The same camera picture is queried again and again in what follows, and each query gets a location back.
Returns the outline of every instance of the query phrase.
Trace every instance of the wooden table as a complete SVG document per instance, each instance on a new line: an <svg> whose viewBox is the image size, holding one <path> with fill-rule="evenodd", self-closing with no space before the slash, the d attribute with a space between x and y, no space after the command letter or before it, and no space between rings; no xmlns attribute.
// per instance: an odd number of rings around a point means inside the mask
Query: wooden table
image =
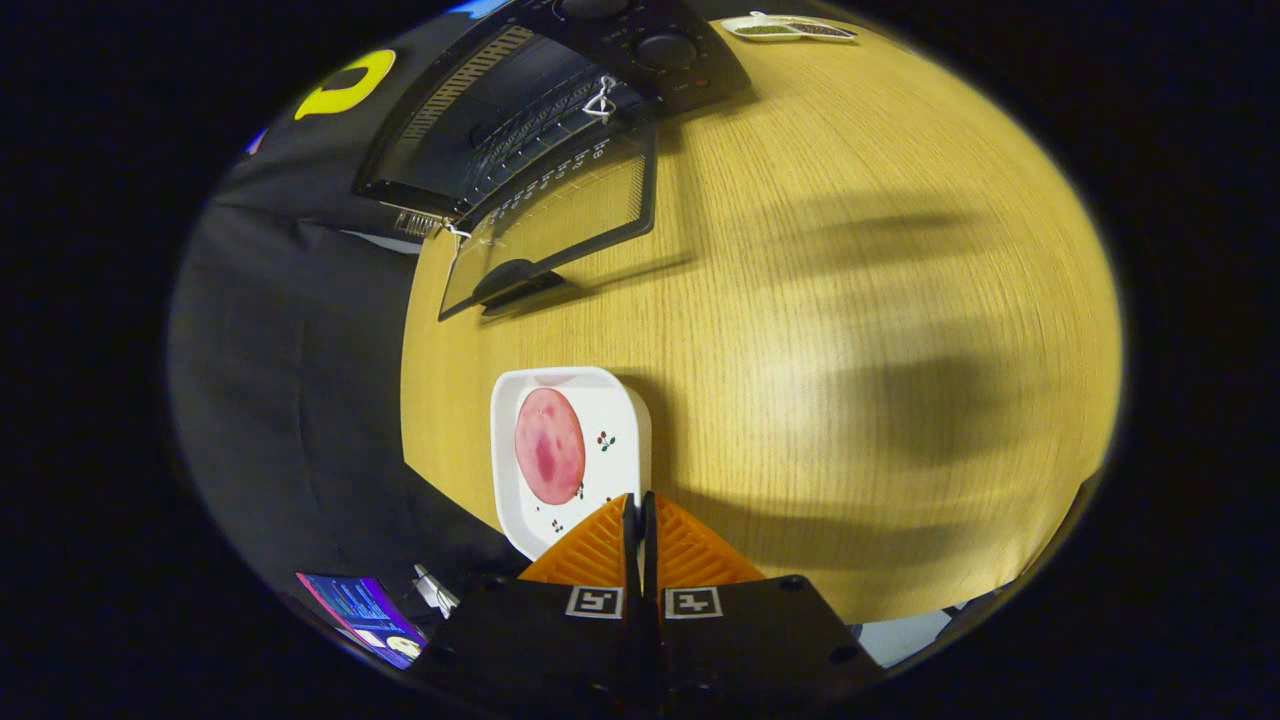
<svg viewBox="0 0 1280 720"><path fill-rule="evenodd" d="M654 425L653 488L849 623L1014 579L1111 437L1116 292L1096 228L997 106L867 28L728 37L755 97L660 128L654 231L562 268L584 300L404 329L404 459L499 528L489 393L598 365Z"/></svg>

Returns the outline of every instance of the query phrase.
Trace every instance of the pink meat slice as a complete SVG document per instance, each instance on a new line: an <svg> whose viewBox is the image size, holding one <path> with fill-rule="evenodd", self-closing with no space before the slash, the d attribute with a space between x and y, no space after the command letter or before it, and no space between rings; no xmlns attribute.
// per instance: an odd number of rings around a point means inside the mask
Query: pink meat slice
<svg viewBox="0 0 1280 720"><path fill-rule="evenodd" d="M577 414L559 392L544 387L525 397L516 418L516 462L538 500L563 505L577 495L586 447Z"/></svg>

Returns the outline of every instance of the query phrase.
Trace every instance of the black knob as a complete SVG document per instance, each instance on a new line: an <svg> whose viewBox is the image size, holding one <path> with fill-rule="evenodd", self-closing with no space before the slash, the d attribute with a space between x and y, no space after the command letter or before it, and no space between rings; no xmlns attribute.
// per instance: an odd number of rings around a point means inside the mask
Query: black knob
<svg viewBox="0 0 1280 720"><path fill-rule="evenodd" d="M563 0L561 14L577 20L612 18L627 9L627 0Z"/></svg>
<svg viewBox="0 0 1280 720"><path fill-rule="evenodd" d="M698 46L678 32L655 32L636 42L636 60L655 70L678 70L694 64Z"/></svg>

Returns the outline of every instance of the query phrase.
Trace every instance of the small tray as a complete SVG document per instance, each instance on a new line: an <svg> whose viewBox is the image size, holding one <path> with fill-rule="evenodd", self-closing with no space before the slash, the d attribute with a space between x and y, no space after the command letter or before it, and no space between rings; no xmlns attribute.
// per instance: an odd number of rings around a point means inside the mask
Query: small tray
<svg viewBox="0 0 1280 720"><path fill-rule="evenodd" d="M814 26L840 35L823 35L822 32L808 32L804 26ZM852 42L856 33L817 20L813 18L799 18L791 15L765 15L753 13L741 18L721 20L721 27L744 40L754 42L785 42L791 40L818 40L822 42ZM772 32L753 32L751 28L778 28Z"/></svg>
<svg viewBox="0 0 1280 720"><path fill-rule="evenodd" d="M568 401L584 436L582 483L579 493L561 505L539 500L516 460L516 419L525 398L538 388L552 388ZM649 489L649 409L635 391L600 368L503 373L489 402L489 451L502 530L516 550L538 560L609 500L630 492L640 507Z"/></svg>

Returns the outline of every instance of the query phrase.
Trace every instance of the computer screen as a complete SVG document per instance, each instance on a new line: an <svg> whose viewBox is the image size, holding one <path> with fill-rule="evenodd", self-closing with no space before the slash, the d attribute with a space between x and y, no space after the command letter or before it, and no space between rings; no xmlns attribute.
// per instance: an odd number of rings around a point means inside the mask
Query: computer screen
<svg viewBox="0 0 1280 720"><path fill-rule="evenodd" d="M347 630L347 637L392 666L407 669L426 647L426 638L396 607L376 578L306 573L297 573L297 578Z"/></svg>

